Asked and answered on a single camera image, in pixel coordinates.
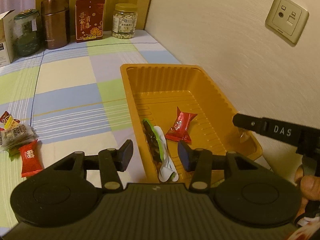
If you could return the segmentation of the right hand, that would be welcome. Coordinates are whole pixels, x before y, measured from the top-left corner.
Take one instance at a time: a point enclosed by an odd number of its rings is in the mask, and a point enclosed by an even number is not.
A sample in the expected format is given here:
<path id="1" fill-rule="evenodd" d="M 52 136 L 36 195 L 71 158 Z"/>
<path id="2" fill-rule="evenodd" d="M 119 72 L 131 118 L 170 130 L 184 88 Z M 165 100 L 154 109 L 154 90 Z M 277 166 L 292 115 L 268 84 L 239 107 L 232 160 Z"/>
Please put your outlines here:
<path id="1" fill-rule="evenodd" d="M 302 200 L 296 217 L 305 213 L 309 202 L 319 202 L 319 177 L 306 176 L 302 165 L 300 165 L 295 174 L 295 183 L 300 188 Z"/>

